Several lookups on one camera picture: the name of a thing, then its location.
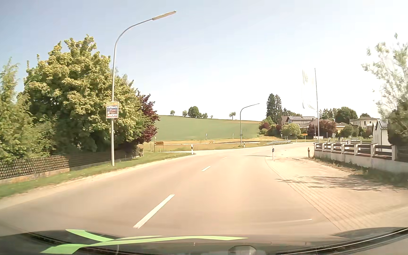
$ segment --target white flag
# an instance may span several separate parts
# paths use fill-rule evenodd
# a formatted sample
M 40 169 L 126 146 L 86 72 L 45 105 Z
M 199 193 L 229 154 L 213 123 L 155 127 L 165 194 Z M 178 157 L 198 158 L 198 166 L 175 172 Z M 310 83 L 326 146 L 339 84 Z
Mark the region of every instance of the white flag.
M 311 108 L 316 110 L 315 103 L 316 100 L 314 99 L 315 95 L 315 80 L 314 75 L 310 72 L 302 70 L 302 106 L 303 109 Z

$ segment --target street lamp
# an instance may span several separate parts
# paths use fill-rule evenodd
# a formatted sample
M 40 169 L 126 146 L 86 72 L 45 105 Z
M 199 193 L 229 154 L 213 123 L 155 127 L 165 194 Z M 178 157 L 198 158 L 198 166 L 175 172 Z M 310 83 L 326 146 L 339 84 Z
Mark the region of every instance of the street lamp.
M 245 107 L 242 108 L 242 110 L 245 109 L 246 107 L 250 107 L 250 106 L 253 106 L 253 105 L 257 105 L 257 104 L 260 104 L 260 103 L 255 103 L 255 104 L 252 104 L 252 105 L 245 106 Z M 240 114 L 238 115 L 239 118 L 240 118 L 240 145 L 242 145 L 242 110 L 240 110 Z
M 115 62 L 116 62 L 116 46 L 117 46 L 117 42 L 119 41 L 119 39 L 121 38 L 121 36 L 130 28 L 137 26 L 139 24 L 143 24 L 144 22 L 150 21 L 150 20 L 158 20 L 161 18 L 165 18 L 169 15 L 173 15 L 174 13 L 176 13 L 176 11 L 172 11 L 172 12 L 168 12 L 165 13 L 163 15 L 159 15 L 156 17 L 153 17 L 152 19 L 148 19 L 148 20 L 144 20 L 142 22 L 139 22 L 138 24 L 134 24 L 133 26 L 128 27 L 127 29 L 124 30 L 124 32 L 122 32 L 119 37 L 116 40 L 116 43 L 114 44 L 114 53 L 113 53 L 113 84 L 111 86 L 111 101 L 114 102 L 114 79 L 116 78 L 116 72 L 115 72 Z M 114 166 L 114 119 L 111 119 L 111 165 Z

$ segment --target paved sidewalk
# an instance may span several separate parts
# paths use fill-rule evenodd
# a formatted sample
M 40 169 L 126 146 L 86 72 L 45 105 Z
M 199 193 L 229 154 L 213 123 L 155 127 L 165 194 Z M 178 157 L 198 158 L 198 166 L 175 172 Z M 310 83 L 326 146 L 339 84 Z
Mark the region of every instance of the paved sidewalk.
M 341 231 L 408 227 L 408 189 L 374 183 L 297 152 L 265 160 L 279 182 L 288 183 Z

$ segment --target house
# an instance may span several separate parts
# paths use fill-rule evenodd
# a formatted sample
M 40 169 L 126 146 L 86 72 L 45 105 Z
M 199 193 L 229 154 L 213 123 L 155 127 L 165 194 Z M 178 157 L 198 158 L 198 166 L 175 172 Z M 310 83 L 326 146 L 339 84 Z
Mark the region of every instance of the house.
M 281 125 L 284 125 L 287 123 L 287 117 L 288 116 L 281 116 Z
M 320 119 L 319 121 L 321 121 L 321 120 L 323 120 L 323 121 L 327 121 L 327 122 L 330 122 L 331 120 L 329 120 L 329 119 Z M 317 119 L 314 119 L 313 121 L 311 121 L 310 123 L 307 123 L 307 124 L 305 124 L 304 126 L 302 126 L 302 125 L 300 125 L 300 127 L 302 127 L 302 128 L 307 128 L 307 127 L 309 127 L 310 125 L 317 125 Z M 343 130 L 343 128 L 345 127 L 345 123 L 337 123 L 336 122 L 336 129 L 337 129 L 337 131 L 338 132 L 340 132 L 341 130 Z
M 294 123 L 294 124 L 307 124 L 316 119 L 313 116 L 287 116 L 286 124 Z
M 360 117 L 358 119 L 351 119 L 350 124 L 366 129 L 368 126 L 371 126 L 371 128 L 375 127 L 375 125 L 377 124 L 377 120 L 377 118 Z
M 373 130 L 373 142 L 379 145 L 391 145 L 388 141 L 388 120 L 380 119 Z

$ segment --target hill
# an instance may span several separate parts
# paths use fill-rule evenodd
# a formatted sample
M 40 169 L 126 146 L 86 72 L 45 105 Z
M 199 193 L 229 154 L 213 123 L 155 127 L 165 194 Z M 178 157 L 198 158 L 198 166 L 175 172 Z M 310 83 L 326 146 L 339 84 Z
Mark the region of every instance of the hill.
M 239 120 L 195 119 L 182 116 L 160 115 L 155 123 L 157 141 L 183 141 L 240 138 Z M 242 120 L 243 138 L 258 136 L 259 121 Z

